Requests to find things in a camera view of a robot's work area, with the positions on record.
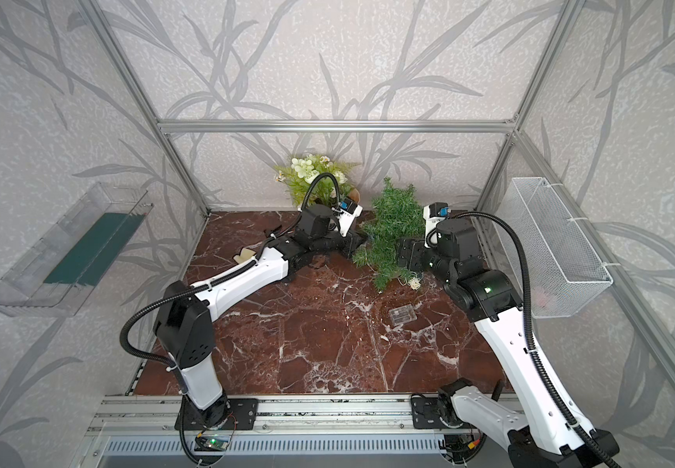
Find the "rattan ball string lights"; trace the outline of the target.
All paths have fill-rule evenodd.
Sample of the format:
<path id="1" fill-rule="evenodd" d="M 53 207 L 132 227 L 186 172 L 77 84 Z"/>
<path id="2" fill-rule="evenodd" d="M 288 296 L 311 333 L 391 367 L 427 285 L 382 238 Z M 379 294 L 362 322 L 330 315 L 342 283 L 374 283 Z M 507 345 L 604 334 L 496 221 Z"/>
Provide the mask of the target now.
<path id="1" fill-rule="evenodd" d="M 408 287 L 413 291 L 418 291 L 422 286 L 422 278 L 417 275 L 401 276 L 398 282 L 403 287 Z"/>

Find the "small green christmas tree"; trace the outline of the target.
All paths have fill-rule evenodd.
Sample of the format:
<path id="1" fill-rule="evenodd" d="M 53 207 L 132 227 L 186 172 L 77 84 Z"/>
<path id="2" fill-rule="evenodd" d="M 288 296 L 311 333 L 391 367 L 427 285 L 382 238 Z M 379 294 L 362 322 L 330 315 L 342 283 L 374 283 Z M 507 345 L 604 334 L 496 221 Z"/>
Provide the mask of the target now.
<path id="1" fill-rule="evenodd" d="M 405 238 L 420 238 L 425 221 L 412 184 L 395 187 L 392 179 L 386 177 L 380 195 L 372 202 L 374 217 L 363 223 L 368 240 L 354 253 L 353 261 L 358 267 L 372 269 L 374 288 L 382 293 L 391 281 L 407 282 L 413 277 L 407 267 L 398 265 L 396 243 Z"/>

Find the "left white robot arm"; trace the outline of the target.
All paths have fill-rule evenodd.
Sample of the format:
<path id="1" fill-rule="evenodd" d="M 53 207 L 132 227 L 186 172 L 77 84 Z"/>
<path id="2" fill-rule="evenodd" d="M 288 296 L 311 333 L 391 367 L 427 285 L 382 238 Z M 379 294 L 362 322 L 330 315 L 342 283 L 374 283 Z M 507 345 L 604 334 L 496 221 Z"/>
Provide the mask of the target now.
<path id="1" fill-rule="evenodd" d="M 163 364 L 175 376 L 182 395 L 180 412 L 193 407 L 199 427 L 224 425 L 233 411 L 214 369 L 214 323 L 260 289 L 294 277 L 317 255 L 351 257 L 366 240 L 353 227 L 362 210 L 341 195 L 315 205 L 304 199 L 294 223 L 269 232 L 250 259 L 191 286 L 177 281 L 161 300 L 134 313 L 119 333 L 120 346 L 132 356 Z M 160 354 L 138 349 L 129 339 L 134 325 L 150 312 L 157 314 L 154 333 L 163 348 Z"/>

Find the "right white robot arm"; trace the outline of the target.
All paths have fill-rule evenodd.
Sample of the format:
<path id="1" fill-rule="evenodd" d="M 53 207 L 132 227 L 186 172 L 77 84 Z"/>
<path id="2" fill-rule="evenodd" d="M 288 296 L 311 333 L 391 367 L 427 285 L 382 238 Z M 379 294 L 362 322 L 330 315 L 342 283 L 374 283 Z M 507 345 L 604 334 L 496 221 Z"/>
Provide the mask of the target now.
<path id="1" fill-rule="evenodd" d="M 506 274 L 485 268 L 471 218 L 485 218 L 512 240 L 522 286 Z M 397 242 L 397 263 L 413 272 L 430 272 L 472 323 L 499 360 L 523 411 L 519 415 L 483 394 L 469 380 L 442 387 L 440 420 L 450 428 L 476 427 L 496 442 L 515 467 L 616 466 L 614 436 L 592 422 L 570 397 L 539 346 L 534 329 L 530 270 L 515 230 L 493 214 L 453 214 L 445 203 L 423 209 L 423 239 Z"/>

